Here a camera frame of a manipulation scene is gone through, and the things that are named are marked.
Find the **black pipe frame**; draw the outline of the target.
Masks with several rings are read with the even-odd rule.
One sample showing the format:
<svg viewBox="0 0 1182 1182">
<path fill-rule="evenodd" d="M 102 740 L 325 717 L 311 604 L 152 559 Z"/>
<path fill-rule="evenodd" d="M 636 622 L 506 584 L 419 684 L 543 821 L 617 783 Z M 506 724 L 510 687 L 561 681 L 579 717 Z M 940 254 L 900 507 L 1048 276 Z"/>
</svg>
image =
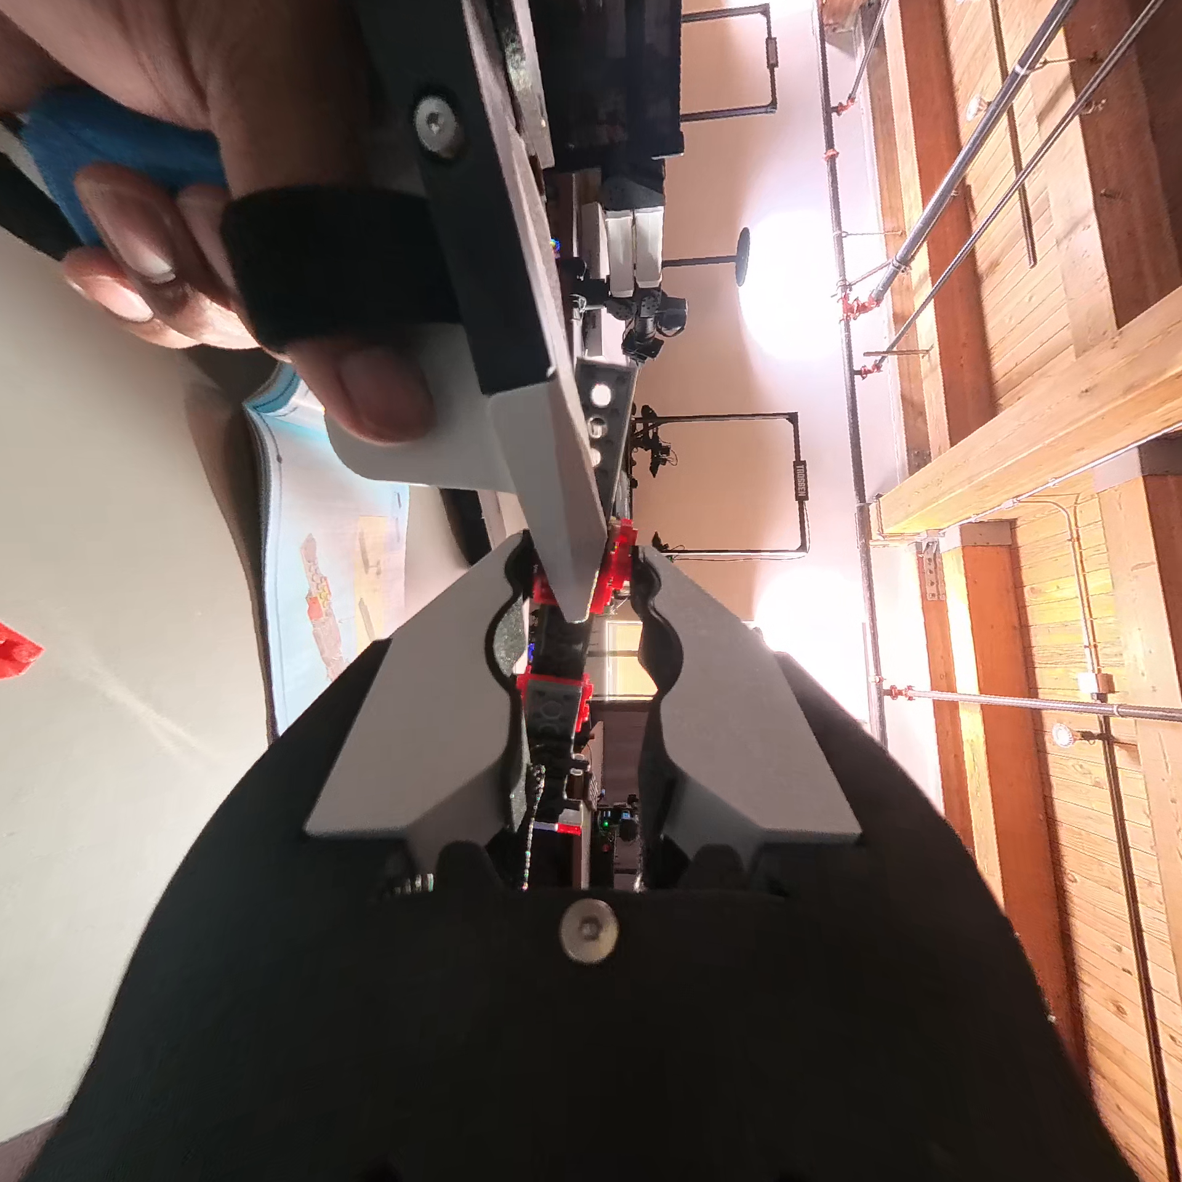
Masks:
<svg viewBox="0 0 1182 1182">
<path fill-rule="evenodd" d="M 729 107 L 729 109 L 707 109 L 700 112 L 682 112 L 679 114 L 679 124 L 707 124 L 727 120 L 738 120 L 745 117 L 760 117 L 775 114 L 778 112 L 778 44 L 774 36 L 772 7 L 768 3 L 741 5 L 734 7 L 723 7 L 714 10 L 682 12 L 681 26 L 696 26 L 705 23 L 716 23 L 723 20 L 743 20 L 758 19 L 764 24 L 764 66 L 768 82 L 768 100 L 762 104 Z"/>
<path fill-rule="evenodd" d="M 788 424 L 792 432 L 792 498 L 796 510 L 799 528 L 798 545 L 788 549 L 730 549 L 730 551 L 692 551 L 684 546 L 672 546 L 653 534 L 653 548 L 672 563 L 783 563 L 805 558 L 810 551 L 810 534 L 807 520 L 807 466 L 803 460 L 802 434 L 799 414 L 795 411 L 765 411 L 765 413 L 723 413 L 723 414 L 689 414 L 689 415 L 660 415 L 651 406 L 643 404 L 640 410 L 630 414 L 629 442 L 624 455 L 626 475 L 630 487 L 636 487 L 633 477 L 634 456 L 646 453 L 648 458 L 648 475 L 654 479 L 664 468 L 672 466 L 672 449 L 660 438 L 660 431 L 667 425 L 720 425 L 720 424 Z"/>
</svg>

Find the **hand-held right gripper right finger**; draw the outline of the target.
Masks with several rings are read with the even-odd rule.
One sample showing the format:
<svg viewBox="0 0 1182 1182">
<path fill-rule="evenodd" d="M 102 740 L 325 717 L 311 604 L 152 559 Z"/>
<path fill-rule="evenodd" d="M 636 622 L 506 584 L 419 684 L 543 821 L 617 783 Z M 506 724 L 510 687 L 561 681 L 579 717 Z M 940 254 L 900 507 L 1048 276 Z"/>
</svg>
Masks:
<svg viewBox="0 0 1182 1182">
<path fill-rule="evenodd" d="M 640 753 L 648 852 L 851 847 L 862 836 L 776 656 L 651 548 L 634 552 L 638 662 L 654 684 Z"/>
</svg>

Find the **metal ceiling pipe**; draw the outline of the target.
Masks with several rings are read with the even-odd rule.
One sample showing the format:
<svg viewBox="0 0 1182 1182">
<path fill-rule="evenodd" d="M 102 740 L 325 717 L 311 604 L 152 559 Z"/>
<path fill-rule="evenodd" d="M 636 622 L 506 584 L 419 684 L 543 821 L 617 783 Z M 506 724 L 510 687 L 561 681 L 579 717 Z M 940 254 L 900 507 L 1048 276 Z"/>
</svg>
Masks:
<svg viewBox="0 0 1182 1182">
<path fill-rule="evenodd" d="M 971 164 L 983 149 L 985 142 L 993 134 L 996 124 L 1000 123 L 1013 107 L 1017 95 L 1042 61 L 1051 41 L 1066 23 L 1066 19 L 1073 7 L 1075 2 L 1052 3 L 1028 44 L 1017 57 L 1009 75 L 1004 81 L 1002 81 L 992 102 L 983 110 L 969 135 L 968 142 L 949 165 L 949 169 L 940 182 L 935 193 L 927 200 L 919 220 L 907 233 L 902 247 L 893 258 L 888 261 L 885 278 L 866 297 L 868 307 L 873 309 L 881 306 L 896 279 L 909 271 L 913 258 L 916 258 L 920 248 L 926 244 L 927 237 L 951 203 L 954 192 L 965 178 Z"/>
</svg>

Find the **black mesh cart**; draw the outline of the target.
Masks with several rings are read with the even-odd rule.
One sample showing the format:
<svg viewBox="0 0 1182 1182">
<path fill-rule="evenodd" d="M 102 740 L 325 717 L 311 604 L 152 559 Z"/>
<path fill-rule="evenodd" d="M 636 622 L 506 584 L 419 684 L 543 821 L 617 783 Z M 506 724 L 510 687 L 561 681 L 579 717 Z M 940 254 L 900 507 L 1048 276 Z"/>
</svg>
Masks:
<svg viewBox="0 0 1182 1182">
<path fill-rule="evenodd" d="M 684 154 L 682 3 L 530 2 L 554 171 Z"/>
</svg>

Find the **silver wrapped bundle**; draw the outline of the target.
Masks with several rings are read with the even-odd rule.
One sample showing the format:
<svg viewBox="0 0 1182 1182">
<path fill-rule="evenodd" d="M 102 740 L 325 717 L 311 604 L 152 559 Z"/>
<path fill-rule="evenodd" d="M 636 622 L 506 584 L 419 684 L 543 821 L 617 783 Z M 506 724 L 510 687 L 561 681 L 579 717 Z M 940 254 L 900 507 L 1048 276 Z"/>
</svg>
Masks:
<svg viewBox="0 0 1182 1182">
<path fill-rule="evenodd" d="M 540 171 L 551 171 L 554 152 L 550 119 L 529 2 L 488 2 L 487 6 L 503 59 L 515 121 L 526 145 L 526 155 Z"/>
</svg>

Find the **brick instruction booklet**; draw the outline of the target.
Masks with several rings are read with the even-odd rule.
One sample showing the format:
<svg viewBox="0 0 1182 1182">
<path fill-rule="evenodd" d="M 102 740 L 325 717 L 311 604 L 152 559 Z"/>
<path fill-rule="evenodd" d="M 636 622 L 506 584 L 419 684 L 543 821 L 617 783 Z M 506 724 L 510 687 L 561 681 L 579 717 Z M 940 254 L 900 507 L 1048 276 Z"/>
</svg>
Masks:
<svg viewBox="0 0 1182 1182">
<path fill-rule="evenodd" d="M 408 618 L 411 493 L 343 465 L 323 408 L 288 363 L 243 411 L 256 445 L 263 638 L 281 735 Z"/>
</svg>

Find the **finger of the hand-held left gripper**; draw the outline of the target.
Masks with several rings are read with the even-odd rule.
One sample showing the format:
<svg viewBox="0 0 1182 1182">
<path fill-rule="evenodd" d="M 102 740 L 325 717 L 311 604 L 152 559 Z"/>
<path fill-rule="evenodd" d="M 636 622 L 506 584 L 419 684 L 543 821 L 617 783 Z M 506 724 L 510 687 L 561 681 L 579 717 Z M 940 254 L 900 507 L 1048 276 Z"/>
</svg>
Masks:
<svg viewBox="0 0 1182 1182">
<path fill-rule="evenodd" d="M 589 453 L 574 365 L 488 399 L 492 435 L 539 563 L 565 621 L 589 614 L 608 527 Z"/>
</svg>

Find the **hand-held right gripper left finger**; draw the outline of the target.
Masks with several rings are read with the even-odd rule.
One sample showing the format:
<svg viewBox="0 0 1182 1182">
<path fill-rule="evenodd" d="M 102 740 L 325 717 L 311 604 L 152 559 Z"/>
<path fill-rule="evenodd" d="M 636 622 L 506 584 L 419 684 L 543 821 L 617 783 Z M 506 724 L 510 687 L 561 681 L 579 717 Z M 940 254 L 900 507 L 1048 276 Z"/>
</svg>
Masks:
<svg viewBox="0 0 1182 1182">
<path fill-rule="evenodd" d="M 487 846 L 527 811 L 513 669 L 527 642 L 529 542 L 503 542 L 394 631 L 305 821 L 311 838 L 391 838 L 413 864 Z"/>
</svg>

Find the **toy brick model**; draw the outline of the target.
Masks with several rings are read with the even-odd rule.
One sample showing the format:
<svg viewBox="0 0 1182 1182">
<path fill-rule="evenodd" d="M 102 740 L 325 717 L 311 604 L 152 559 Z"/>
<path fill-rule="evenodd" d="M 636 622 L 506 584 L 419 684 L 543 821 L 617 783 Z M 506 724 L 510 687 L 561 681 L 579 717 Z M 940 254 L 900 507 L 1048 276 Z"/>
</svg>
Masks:
<svg viewBox="0 0 1182 1182">
<path fill-rule="evenodd" d="M 608 539 L 595 580 L 588 618 L 565 621 L 539 563 L 527 600 L 526 667 L 516 679 L 526 738 L 526 816 L 519 829 L 520 890 L 541 885 L 544 854 L 534 853 L 544 825 L 560 825 L 575 797 L 567 794 L 572 774 L 585 774 L 578 742 L 589 736 L 593 686 L 586 673 L 592 624 L 626 598 L 637 531 L 613 514 L 616 486 L 630 437 L 637 370 L 599 359 L 578 359 L 574 377 L 584 410 L 592 476 L 605 513 Z"/>
</svg>

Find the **person's left hand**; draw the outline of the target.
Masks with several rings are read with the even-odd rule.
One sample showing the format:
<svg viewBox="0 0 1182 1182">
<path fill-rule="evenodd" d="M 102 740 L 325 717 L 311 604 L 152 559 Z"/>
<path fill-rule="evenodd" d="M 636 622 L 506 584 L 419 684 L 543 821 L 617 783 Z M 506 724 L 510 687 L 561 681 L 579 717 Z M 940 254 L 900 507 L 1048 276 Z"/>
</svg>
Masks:
<svg viewBox="0 0 1182 1182">
<path fill-rule="evenodd" d="M 260 345 L 222 238 L 225 210 L 266 190 L 368 182 L 364 83 L 349 3 L 2 3 L 4 113 L 87 85 L 218 142 L 226 182 L 176 197 L 107 162 L 77 173 L 100 247 L 66 256 L 66 282 L 167 349 Z"/>
</svg>

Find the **grey desk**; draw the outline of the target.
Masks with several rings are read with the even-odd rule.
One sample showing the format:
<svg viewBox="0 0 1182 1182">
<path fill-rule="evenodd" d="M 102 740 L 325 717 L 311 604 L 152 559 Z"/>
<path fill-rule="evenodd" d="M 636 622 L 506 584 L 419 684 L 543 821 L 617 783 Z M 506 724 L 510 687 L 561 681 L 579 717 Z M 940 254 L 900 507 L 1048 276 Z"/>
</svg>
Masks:
<svg viewBox="0 0 1182 1182">
<path fill-rule="evenodd" d="M 2 1178 L 78 1087 L 145 923 L 273 738 L 240 394 L 2 234 Z"/>
</svg>

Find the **black floor lamp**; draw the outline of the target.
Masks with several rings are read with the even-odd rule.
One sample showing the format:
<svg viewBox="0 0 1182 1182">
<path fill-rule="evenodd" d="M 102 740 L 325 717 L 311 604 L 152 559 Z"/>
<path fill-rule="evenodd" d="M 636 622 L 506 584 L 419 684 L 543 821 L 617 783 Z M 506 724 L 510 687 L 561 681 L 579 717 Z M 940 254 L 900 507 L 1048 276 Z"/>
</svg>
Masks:
<svg viewBox="0 0 1182 1182">
<path fill-rule="evenodd" d="M 734 285 L 741 289 L 745 285 L 748 273 L 751 233 L 748 227 L 743 227 L 736 240 L 733 251 L 727 255 L 712 256 L 686 256 L 671 258 L 661 262 L 661 271 L 685 271 L 703 268 L 730 268 L 733 272 Z"/>
</svg>

